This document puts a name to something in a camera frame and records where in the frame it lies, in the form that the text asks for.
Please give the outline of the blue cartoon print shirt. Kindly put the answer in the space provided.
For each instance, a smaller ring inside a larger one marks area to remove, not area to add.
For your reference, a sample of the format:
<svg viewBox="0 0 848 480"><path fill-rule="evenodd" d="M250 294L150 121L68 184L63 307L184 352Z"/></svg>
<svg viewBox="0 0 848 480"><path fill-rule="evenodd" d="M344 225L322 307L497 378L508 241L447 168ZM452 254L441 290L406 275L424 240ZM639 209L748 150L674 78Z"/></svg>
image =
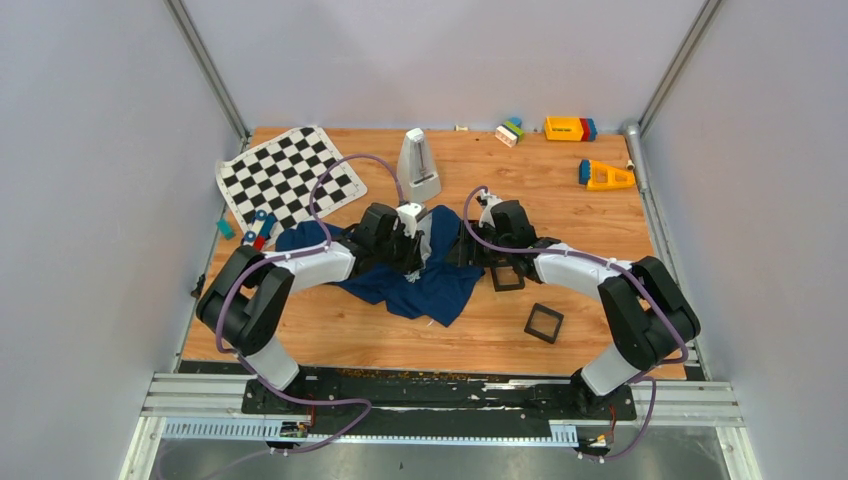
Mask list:
<svg viewBox="0 0 848 480"><path fill-rule="evenodd" d="M457 240L461 220L450 208L438 205L432 219L431 255L420 277L407 278L386 264L336 285L370 304L383 303L389 313L408 319L427 316L448 327L462 313L474 287L484 275L475 266L456 266L447 261Z"/></svg>

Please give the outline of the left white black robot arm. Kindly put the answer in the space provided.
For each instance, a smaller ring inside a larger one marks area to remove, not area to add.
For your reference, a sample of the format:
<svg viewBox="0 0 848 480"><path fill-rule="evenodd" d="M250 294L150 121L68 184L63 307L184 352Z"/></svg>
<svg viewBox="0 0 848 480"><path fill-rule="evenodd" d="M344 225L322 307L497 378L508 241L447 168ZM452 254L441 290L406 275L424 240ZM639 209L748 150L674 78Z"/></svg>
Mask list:
<svg viewBox="0 0 848 480"><path fill-rule="evenodd" d="M361 220L310 247L266 254L245 245L228 258L200 297L195 315L267 382L268 400L283 413L298 411L306 386L276 332L288 297L386 266L414 279L430 255L427 208L373 203Z"/></svg>

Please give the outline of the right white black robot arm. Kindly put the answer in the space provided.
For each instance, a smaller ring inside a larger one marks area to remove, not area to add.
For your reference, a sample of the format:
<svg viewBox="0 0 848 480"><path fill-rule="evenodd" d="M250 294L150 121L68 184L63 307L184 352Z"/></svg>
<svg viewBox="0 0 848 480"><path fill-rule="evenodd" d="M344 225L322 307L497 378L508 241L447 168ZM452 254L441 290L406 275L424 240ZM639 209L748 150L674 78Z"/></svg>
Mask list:
<svg viewBox="0 0 848 480"><path fill-rule="evenodd" d="M683 363L686 345L701 332L685 295L658 258L630 262L575 249L540 237L516 200L487 190L471 194L480 219L462 219L455 251L461 265L510 267L521 280L555 285L600 302L612 338L601 354L571 377L571 403L584 417L596 417L611 393L665 363Z"/></svg>

